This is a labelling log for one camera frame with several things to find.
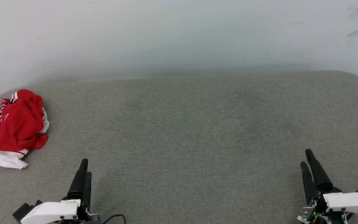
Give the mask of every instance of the robotic arm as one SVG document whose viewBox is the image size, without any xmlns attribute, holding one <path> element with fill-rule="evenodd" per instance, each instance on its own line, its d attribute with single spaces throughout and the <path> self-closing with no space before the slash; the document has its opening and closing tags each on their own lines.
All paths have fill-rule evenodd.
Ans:
<svg viewBox="0 0 358 224">
<path fill-rule="evenodd" d="M 88 160 L 81 161 L 67 196 L 60 202 L 45 202 L 38 200 L 35 205 L 24 203 L 13 217 L 20 224 L 105 224 L 113 215 L 102 223 L 100 215 L 91 214 L 91 180 L 92 173 L 88 172 Z"/>
<path fill-rule="evenodd" d="M 334 187 L 321 164 L 310 149 L 306 150 L 307 164 L 301 162 L 302 179 L 307 207 L 297 219 L 305 224 L 348 224 L 354 213 L 358 214 L 358 190 L 343 193 Z"/>
</svg>

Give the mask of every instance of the red and white jacket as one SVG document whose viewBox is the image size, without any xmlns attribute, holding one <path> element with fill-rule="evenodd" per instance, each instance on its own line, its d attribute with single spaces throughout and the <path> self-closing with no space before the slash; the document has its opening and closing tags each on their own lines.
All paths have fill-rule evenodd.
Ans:
<svg viewBox="0 0 358 224">
<path fill-rule="evenodd" d="M 21 169 L 28 164 L 21 158 L 31 149 L 40 149 L 47 142 L 49 127 L 43 100 L 22 89 L 11 99 L 1 99 L 0 166 Z"/>
</svg>

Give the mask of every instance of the white backdrop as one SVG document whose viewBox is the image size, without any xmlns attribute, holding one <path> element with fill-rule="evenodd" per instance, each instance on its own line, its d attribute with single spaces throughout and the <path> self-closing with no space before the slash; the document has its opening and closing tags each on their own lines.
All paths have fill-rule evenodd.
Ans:
<svg viewBox="0 0 358 224">
<path fill-rule="evenodd" d="M 0 0 L 0 94 L 321 69 L 358 75 L 358 0 Z"/>
</svg>

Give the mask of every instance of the black cable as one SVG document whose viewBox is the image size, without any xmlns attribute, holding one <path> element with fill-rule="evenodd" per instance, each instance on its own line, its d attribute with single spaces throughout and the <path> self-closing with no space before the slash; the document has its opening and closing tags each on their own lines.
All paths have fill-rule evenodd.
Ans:
<svg viewBox="0 0 358 224">
<path fill-rule="evenodd" d="M 123 220 L 124 220 L 124 224 L 126 224 L 125 216 L 124 216 L 123 214 L 112 215 L 112 216 L 110 216 L 110 218 L 108 218 L 108 219 L 107 219 L 106 221 L 104 221 L 104 223 L 102 223 L 102 224 L 108 223 L 108 222 L 109 222 L 112 218 L 114 218 L 114 217 L 122 217 Z"/>
</svg>

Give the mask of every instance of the red fabric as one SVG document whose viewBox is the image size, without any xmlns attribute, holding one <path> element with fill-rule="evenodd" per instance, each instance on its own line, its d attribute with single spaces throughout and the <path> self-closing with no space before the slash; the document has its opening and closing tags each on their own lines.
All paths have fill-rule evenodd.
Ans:
<svg viewBox="0 0 358 224">
<path fill-rule="evenodd" d="M 42 97 L 22 89 L 12 98 L 1 99 L 0 151 L 40 149 L 47 141 L 47 135 L 39 133 L 44 128 Z"/>
</svg>

